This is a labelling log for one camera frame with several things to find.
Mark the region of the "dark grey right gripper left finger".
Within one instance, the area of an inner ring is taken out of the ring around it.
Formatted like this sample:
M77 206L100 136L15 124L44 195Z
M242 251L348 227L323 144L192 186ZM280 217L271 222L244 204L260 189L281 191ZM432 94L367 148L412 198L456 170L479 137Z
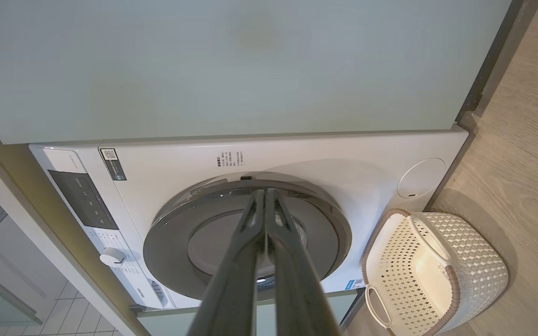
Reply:
M254 192L218 272L212 277L189 336L251 336L255 328L257 265L265 253L265 190Z

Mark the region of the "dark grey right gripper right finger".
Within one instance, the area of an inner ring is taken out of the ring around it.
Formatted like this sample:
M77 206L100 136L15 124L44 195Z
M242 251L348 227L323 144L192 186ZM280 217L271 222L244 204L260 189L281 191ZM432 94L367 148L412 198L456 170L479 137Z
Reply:
M267 249L275 264L276 334L339 336L316 270L276 189L267 190Z

